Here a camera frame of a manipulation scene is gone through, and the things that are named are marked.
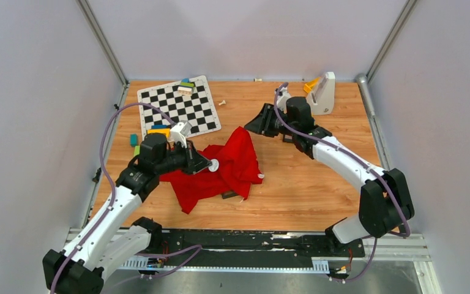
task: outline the checkerboard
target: checkerboard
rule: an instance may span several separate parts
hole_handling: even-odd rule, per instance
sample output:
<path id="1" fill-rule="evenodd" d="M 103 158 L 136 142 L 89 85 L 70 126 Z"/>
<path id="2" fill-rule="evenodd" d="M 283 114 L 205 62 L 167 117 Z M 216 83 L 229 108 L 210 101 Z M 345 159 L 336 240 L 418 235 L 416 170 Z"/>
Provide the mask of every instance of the checkerboard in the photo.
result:
<path id="1" fill-rule="evenodd" d="M 220 130 L 220 121 L 206 77 L 191 78 L 190 82 L 195 84 L 191 96 L 179 94 L 177 88 L 181 81 L 176 81 L 139 90 L 138 101 L 158 107 L 176 123 L 188 121 L 192 125 L 188 137 Z M 140 106 L 140 118 L 141 138 L 153 125 L 169 124 L 161 114 L 145 106 Z"/>

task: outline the red fabric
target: red fabric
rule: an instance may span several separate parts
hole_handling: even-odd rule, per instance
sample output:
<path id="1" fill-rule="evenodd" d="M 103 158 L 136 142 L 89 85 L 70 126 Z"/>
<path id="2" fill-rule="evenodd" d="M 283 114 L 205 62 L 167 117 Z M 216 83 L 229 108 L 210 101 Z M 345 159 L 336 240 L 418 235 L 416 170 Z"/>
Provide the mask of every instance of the red fabric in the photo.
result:
<path id="1" fill-rule="evenodd" d="M 205 169 L 195 175 L 174 171 L 160 177 L 160 181 L 172 184 L 184 213 L 190 213 L 197 201 L 228 191 L 247 199 L 251 185 L 262 183 L 250 134 L 242 127 L 231 134 L 225 146 L 209 145 L 199 152 L 208 159 L 217 159 L 218 170 Z"/>

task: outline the wooden tabletop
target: wooden tabletop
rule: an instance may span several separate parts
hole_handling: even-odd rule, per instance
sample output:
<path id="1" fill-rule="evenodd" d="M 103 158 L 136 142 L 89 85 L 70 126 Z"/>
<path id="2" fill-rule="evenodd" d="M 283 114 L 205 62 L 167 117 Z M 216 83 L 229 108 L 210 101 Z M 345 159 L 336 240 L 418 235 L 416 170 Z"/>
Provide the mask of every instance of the wooden tabletop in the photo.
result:
<path id="1" fill-rule="evenodd" d="M 125 103 L 137 102 L 140 89 L 168 82 L 133 81 Z M 263 103 L 272 103 L 279 85 L 278 82 L 210 81 L 222 129 L 193 137 L 196 148 L 224 145 L 236 127 L 244 126 L 259 113 Z M 302 87 L 303 83 L 289 83 L 288 90 L 292 96 L 304 96 Z M 222 100 L 226 104 L 217 106 Z M 347 148 L 379 164 L 357 84 L 337 83 L 334 111 L 315 118 L 317 124 L 331 131 Z M 130 134 L 141 134 L 138 107 L 126 109 L 121 115 L 106 165 L 113 179 L 118 178 L 133 156 Z M 321 231 L 357 213 L 359 192 L 341 176 L 300 153 L 293 144 L 283 143 L 281 137 L 251 136 L 265 179 L 261 185 L 252 186 L 247 201 L 241 202 L 241 197 L 223 200 L 219 195 L 200 200 L 190 214 L 185 214 L 171 185 L 160 183 L 124 225 L 130 226 L 144 216 L 163 228 Z M 109 184 L 103 180 L 94 212 L 110 192 Z"/>

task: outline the yellow block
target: yellow block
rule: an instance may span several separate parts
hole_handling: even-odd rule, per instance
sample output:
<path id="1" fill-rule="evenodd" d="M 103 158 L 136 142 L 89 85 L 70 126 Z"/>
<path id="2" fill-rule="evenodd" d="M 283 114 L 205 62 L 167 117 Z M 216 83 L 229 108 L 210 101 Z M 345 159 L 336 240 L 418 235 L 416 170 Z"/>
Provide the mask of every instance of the yellow block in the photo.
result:
<path id="1" fill-rule="evenodd" d="M 147 135 L 148 134 L 154 134 L 154 133 L 163 134 L 168 138 L 168 136 L 170 135 L 170 129 L 150 129 L 150 130 L 147 130 Z"/>
<path id="2" fill-rule="evenodd" d="M 304 91 L 309 94 L 309 92 L 314 88 L 315 84 L 318 82 L 319 78 L 316 78 L 304 85 Z"/>

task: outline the white wall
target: white wall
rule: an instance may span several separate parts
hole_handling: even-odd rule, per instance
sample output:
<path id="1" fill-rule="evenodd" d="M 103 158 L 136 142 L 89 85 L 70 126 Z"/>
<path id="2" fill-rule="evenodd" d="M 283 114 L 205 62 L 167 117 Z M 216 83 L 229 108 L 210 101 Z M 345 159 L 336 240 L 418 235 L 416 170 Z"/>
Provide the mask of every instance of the white wall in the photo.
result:
<path id="1" fill-rule="evenodd" d="M 76 1 L 0 1 L 0 293 L 45 293 L 120 95 Z"/>
<path id="2" fill-rule="evenodd" d="M 339 80 L 366 72 L 405 0 L 89 0 L 129 79 Z"/>
<path id="3" fill-rule="evenodd" d="M 442 291 L 470 293 L 470 2 L 420 0 L 371 90 Z"/>

